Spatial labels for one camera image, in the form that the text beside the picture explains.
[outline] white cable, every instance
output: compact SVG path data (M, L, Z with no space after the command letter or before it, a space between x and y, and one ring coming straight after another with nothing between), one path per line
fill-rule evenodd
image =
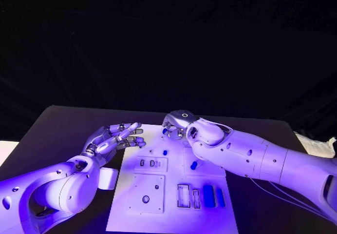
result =
M204 121L207 121L207 122L209 122L209 123L214 123L214 124L218 124L218 125L221 125L221 126L225 126L231 131L234 131L234 129L231 128L231 127L228 127L227 125L224 125L224 124L221 124L221 123L217 123L217 122L212 122L212 121L209 121L209 120L207 120L207 119L204 119L204 118L201 118Z
M281 192L281 193L284 193L289 197L292 197L297 202L300 202L300 203L303 203L309 208L312 208L316 212L319 212L320 213L320 211L315 208L315 207L312 207L309 204L306 204L303 201L300 201L292 194L289 194L273 182L270 182L271 183L271 185L277 188L277 190Z
M307 211L313 212L315 214L317 214L319 216L322 216L323 218L326 218L329 221L332 221L322 213L319 213L317 211L310 210L306 206L302 206L300 204L297 204L297 203L294 203L293 201L290 201L290 200L281 198L281 197L277 196L274 193L271 193L270 191L267 191L267 190L258 185L258 183L254 181L253 178L251 178L251 180L253 180L253 182L256 183L256 185L257 185L268 194L271 194L273 196L276 196L276 197L280 198L281 200L290 202L293 205L296 205L296 206L304 208Z

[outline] oval hole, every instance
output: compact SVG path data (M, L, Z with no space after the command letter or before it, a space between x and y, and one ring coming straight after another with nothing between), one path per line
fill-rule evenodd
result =
M3 198L2 204L3 204L5 208L9 210L11 205L12 205L12 198L9 196Z

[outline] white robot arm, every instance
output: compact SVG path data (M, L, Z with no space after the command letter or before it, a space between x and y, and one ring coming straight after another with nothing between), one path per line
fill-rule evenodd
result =
M104 168L119 149L145 146L140 123L101 127L81 155L0 182L0 234L42 234L90 205L97 188L113 190L119 170Z
M271 181L303 194L319 213L337 224L337 158L322 158L287 149L261 137L199 119L185 110L168 114L163 127L194 153L240 176Z

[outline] black tablecloth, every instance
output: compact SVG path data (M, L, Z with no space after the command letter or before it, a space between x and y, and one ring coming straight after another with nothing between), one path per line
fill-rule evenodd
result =
M87 138L101 126L133 122L162 125L165 116L166 113L51 106L0 166L0 180L65 162L81 153ZM306 152L290 125L283 121L202 117L286 148ZM117 153L106 167L120 169L123 153ZM266 193L250 178L228 172L227 180L240 234L337 233L332 222ZM260 184L277 192L266 181ZM58 224L48 234L104 233L113 197L114 191L99 190L88 208Z

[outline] black curtain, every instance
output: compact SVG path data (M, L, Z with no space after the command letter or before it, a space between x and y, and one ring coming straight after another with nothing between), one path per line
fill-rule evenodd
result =
M336 1L0 1L0 138L65 105L273 118L328 140L336 22Z

